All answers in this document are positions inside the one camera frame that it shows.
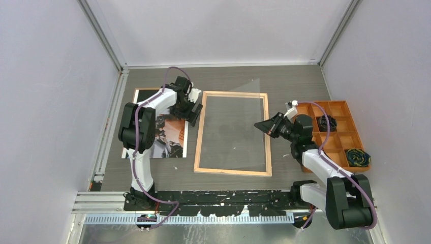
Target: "wooden tray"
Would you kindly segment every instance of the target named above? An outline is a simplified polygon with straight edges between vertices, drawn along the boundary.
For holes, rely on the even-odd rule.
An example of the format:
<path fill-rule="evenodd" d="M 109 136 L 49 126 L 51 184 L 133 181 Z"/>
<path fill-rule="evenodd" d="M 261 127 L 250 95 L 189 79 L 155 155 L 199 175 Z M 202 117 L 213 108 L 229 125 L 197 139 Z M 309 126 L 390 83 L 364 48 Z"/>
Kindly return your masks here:
<path fill-rule="evenodd" d="M 350 167 L 347 162 L 345 150 L 358 148 L 362 149 L 363 145 L 350 114 L 349 107 L 346 101 L 315 101 L 322 106 L 328 115 L 334 117 L 337 121 L 335 132 L 331 132 L 326 145 L 323 147 L 325 153 L 343 169 L 350 172 L 364 172 L 370 169 L 370 165 L 366 167 Z M 322 111 L 315 105 L 299 104 L 297 107 L 298 114 L 306 114 L 313 118 L 313 141 L 317 145 L 322 145 L 326 138 L 326 131 L 319 131 L 317 126 L 317 118 L 322 116 Z M 302 167 L 304 172 L 311 170 Z"/>

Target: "transparent sheet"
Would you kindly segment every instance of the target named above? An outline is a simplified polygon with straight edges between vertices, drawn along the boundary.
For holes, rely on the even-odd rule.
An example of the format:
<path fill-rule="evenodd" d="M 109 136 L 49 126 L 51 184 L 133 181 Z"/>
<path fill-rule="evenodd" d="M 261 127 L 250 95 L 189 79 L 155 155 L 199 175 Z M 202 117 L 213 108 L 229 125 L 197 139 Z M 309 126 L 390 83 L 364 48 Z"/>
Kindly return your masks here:
<path fill-rule="evenodd" d="M 165 225 L 149 232 L 141 232 L 136 225 L 84 224 L 79 243 L 372 244 L 373 241 L 367 230 L 332 229 L 325 213 L 316 212 L 312 224 L 304 232 L 291 224 Z"/>
<path fill-rule="evenodd" d="M 228 92 L 207 95 L 199 167 L 265 172 L 265 135 L 254 127 L 264 119 L 260 80 Z"/>

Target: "white wall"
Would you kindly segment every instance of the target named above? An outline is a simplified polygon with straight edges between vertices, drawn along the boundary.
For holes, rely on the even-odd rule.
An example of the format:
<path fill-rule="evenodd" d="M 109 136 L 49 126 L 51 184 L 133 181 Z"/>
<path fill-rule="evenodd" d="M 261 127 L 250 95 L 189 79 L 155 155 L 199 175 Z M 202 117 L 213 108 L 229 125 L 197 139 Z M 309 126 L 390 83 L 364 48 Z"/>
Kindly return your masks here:
<path fill-rule="evenodd" d="M 77 1 L 0 1 L 0 242 L 64 243 L 118 73 Z"/>
<path fill-rule="evenodd" d="M 324 66 L 347 100 L 390 243 L 431 239 L 430 1 L 363 1 Z"/>
<path fill-rule="evenodd" d="M 121 50 L 117 56 L 123 56 L 129 66 L 320 60 L 349 3 L 90 1 L 101 24 L 107 23 L 104 31 L 112 33 Z"/>

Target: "gray wooden tabletop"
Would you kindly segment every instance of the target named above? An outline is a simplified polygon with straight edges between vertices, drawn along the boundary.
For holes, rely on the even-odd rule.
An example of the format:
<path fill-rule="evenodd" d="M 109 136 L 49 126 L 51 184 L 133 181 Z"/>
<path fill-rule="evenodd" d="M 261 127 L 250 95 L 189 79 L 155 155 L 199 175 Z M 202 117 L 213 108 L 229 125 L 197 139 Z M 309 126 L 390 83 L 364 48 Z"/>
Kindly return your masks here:
<path fill-rule="evenodd" d="M 238 87 L 247 86 L 252 80 L 259 79 L 260 92 L 268 94 L 269 117 L 279 111 L 286 112 L 285 103 L 290 100 L 330 99 L 317 65 L 186 68 L 185 70 L 195 87 L 201 90 L 238 91 Z M 163 85 L 164 73 L 165 69 L 131 70 L 121 107 L 132 101 L 135 88 Z M 171 70 L 168 82 L 174 82 L 179 75 L 184 76 L 180 71 Z M 232 121 L 239 123 L 241 120 L 237 118 Z M 128 159 L 121 159 L 122 143 L 117 138 L 118 127 L 119 122 L 115 128 L 102 191 L 127 191 L 132 182 L 130 162 Z M 314 174 L 301 171 L 298 162 L 290 156 L 290 143 L 281 137 L 271 139 L 272 177 L 194 173 L 198 127 L 199 123 L 195 127 L 189 126 L 186 158 L 151 160 L 151 174 L 156 190 L 290 189 L 294 181 L 307 179 L 318 181 Z M 217 145 L 213 147 L 214 151 L 217 151 Z"/>

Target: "light wood frame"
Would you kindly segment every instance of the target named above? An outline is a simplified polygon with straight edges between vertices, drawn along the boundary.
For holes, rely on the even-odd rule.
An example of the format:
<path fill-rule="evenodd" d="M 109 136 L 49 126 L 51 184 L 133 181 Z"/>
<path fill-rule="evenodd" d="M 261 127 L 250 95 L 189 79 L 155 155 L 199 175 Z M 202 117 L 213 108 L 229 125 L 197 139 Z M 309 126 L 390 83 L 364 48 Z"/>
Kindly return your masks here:
<path fill-rule="evenodd" d="M 204 91 L 202 95 L 202 105 L 201 115 L 199 119 L 199 132 L 198 141 L 196 144 L 196 155 L 195 155 L 195 165 L 194 172 L 199 173 L 214 173 L 214 174 L 235 174 L 235 175 L 250 175 L 250 176 L 272 176 L 272 164 L 271 164 L 271 145 L 270 138 L 268 135 L 264 135 L 265 142 L 265 164 L 266 171 L 246 171 L 246 170 L 230 170 L 230 169 L 209 169 L 200 168 L 200 158 L 201 158 L 201 147 L 202 147 L 202 137 L 203 137 L 203 126 L 205 122 L 205 109 L 207 97 L 225 97 L 225 98 L 258 98 L 263 100 L 263 117 L 265 120 L 269 119 L 269 109 L 268 109 L 268 94 L 266 93 L 238 93 L 232 91 Z"/>

